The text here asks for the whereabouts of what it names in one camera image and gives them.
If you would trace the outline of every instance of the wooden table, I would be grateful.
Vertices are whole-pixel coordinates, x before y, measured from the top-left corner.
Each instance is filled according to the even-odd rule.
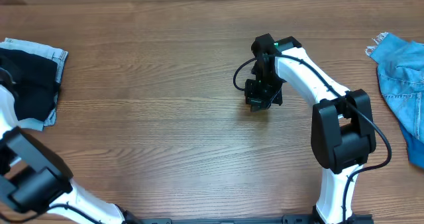
[[[0,37],[70,53],[57,123],[31,133],[87,190],[143,218],[311,211],[321,184],[310,148],[311,109],[284,84],[281,107],[250,113],[232,84],[234,71],[252,57],[254,38],[269,32],[296,37],[332,78],[372,99],[394,155],[389,166],[359,176],[354,211],[373,214],[376,223],[424,222],[423,172],[407,160],[376,64],[364,53],[385,31],[423,42],[424,0],[0,7]],[[378,139],[368,165],[385,157]]]

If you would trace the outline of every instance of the cable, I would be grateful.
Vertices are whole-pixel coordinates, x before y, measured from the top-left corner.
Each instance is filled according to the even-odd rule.
[[[241,91],[244,91],[244,89],[243,88],[240,88],[240,87],[238,87],[237,86],[237,84],[236,84],[236,77],[237,77],[237,74],[239,73],[239,71],[243,68],[243,67],[245,67],[247,64],[249,64],[249,63],[251,63],[251,62],[253,62],[253,61],[256,61],[256,60],[258,60],[258,59],[260,59],[260,58],[275,58],[275,57],[278,57],[278,58],[288,58],[288,59],[291,59],[291,60],[294,60],[294,61],[296,61],[296,62],[299,62],[300,64],[303,64],[304,66],[306,66],[307,68],[309,68],[320,80],[321,80],[321,82],[328,88],[328,90],[329,91],[331,91],[331,93],[333,93],[334,95],[336,95],[338,98],[340,98],[340,99],[342,99],[342,101],[344,101],[348,106],[349,106],[349,108],[351,108],[356,114],[358,114],[359,116],[361,116],[366,122],[368,122],[370,125],[372,125],[372,127],[374,128],[374,130],[378,133],[378,135],[382,138],[382,140],[383,140],[383,142],[384,142],[384,144],[386,145],[386,148],[387,148],[387,158],[386,158],[386,160],[383,162],[383,163],[381,163],[381,164],[377,164],[377,165],[374,165],[374,166],[369,166],[369,167],[365,167],[365,168],[362,168],[362,169],[360,169],[360,170],[357,170],[357,171],[355,171],[355,172],[353,172],[353,173],[351,173],[350,175],[349,175],[349,177],[347,178],[347,182],[346,182],[346,185],[344,186],[344,191],[343,191],[343,205],[342,205],[342,210],[343,210],[343,224],[346,224],[346,197],[347,197],[347,191],[348,191],[348,189],[349,189],[349,185],[350,185],[350,183],[352,182],[352,179],[355,177],[355,175],[357,175],[357,174],[359,174],[359,173],[362,173],[362,172],[365,172],[365,171],[369,171],[369,170],[375,170],[375,169],[378,169],[378,168],[383,168],[384,166],[386,166],[389,162],[390,162],[390,160],[392,159],[392,148],[391,148],[391,146],[390,146],[390,143],[389,143],[389,140],[386,138],[386,136],[383,134],[383,132],[380,130],[380,128],[378,128],[378,126],[374,123],[374,122],[372,122],[371,120],[369,120],[364,114],[362,114],[353,104],[351,104],[351,103],[349,103],[346,99],[345,99],[345,97],[343,97],[342,95],[340,95],[324,78],[323,78],[323,76],[317,71],[317,70],[315,70],[315,68],[313,68],[310,64],[308,64],[307,62],[305,62],[303,59],[299,59],[299,58],[296,58],[296,57],[293,57],[293,56],[288,56],[288,55],[284,55],[284,54],[271,54],[271,55],[263,55],[263,56],[258,56],[258,57],[255,57],[255,58],[252,58],[252,59],[250,59],[249,61],[247,61],[247,62],[245,62],[245,63],[243,63],[240,67],[238,67],[238,69],[236,70],[236,72],[235,72],[235,74],[234,74],[234,78],[233,78],[233,83],[234,83],[234,86],[237,88],[237,89],[239,89],[239,90],[241,90]]]
[[[84,217],[85,219],[87,219],[88,221],[90,221],[90,222],[92,222],[94,224],[102,224],[102,222],[94,220],[92,217],[88,216],[84,212],[82,212],[82,211],[78,210],[77,208],[72,207],[72,206],[70,206],[68,204],[55,204],[55,205],[49,207],[43,213],[37,213],[37,214],[35,214],[35,215],[31,216],[31,217],[28,217],[28,218],[22,219],[22,220],[10,220],[7,217],[5,217],[3,214],[0,213],[0,220],[3,220],[5,222],[7,222],[7,223],[26,223],[27,221],[32,221],[33,219],[36,219],[36,218],[40,217],[41,215],[44,215],[47,211],[50,211],[51,209],[59,208],[59,207],[63,207],[64,209],[69,209],[69,210],[77,213],[78,215],[81,215],[82,217]]]

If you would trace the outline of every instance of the black garment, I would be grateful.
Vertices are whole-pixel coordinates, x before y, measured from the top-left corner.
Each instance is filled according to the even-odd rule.
[[[0,48],[0,68],[7,70],[15,82],[13,89],[18,95],[15,100],[18,120],[35,118],[45,121],[56,105],[58,65],[38,55]]]

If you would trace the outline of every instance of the frayed hem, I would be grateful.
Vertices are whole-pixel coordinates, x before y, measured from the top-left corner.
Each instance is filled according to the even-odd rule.
[[[378,47],[378,45],[387,37],[387,35],[389,35],[388,32],[382,32],[380,33],[377,38],[373,38],[372,40],[377,44],[375,46],[367,46],[365,49],[365,54],[367,56],[371,56],[371,54],[373,53],[373,51],[375,51],[375,49]]]

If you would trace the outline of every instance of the robotic arm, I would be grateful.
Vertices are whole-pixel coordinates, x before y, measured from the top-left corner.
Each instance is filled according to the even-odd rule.
[[[301,44],[293,37],[277,42],[265,34],[256,38],[252,51],[257,62],[252,73],[255,80],[247,80],[244,89],[246,103],[251,111],[268,109],[272,103],[282,104],[283,83],[290,83],[313,108],[311,147],[323,167],[321,195],[312,215],[285,215],[283,219],[260,219],[248,223],[340,223],[342,219],[343,191],[348,176],[361,169],[368,155],[376,148],[374,130],[351,113],[340,97],[329,91],[317,75],[306,66],[289,58],[269,56],[282,54],[307,62],[334,90],[355,105],[372,120],[370,100],[362,90],[349,91],[315,65]],[[116,224],[171,224],[171,223],[246,223],[245,220],[171,221],[170,219],[137,219],[119,206],[106,203],[77,185],[64,161],[36,139],[22,131],[13,104],[15,98],[7,72],[0,69],[0,201],[20,213],[55,213],[77,223]],[[340,127],[339,119],[351,118]],[[20,159],[28,167],[6,179],[4,175]],[[353,183],[346,196],[346,217],[349,223],[373,223],[371,216],[352,214],[350,203]]]

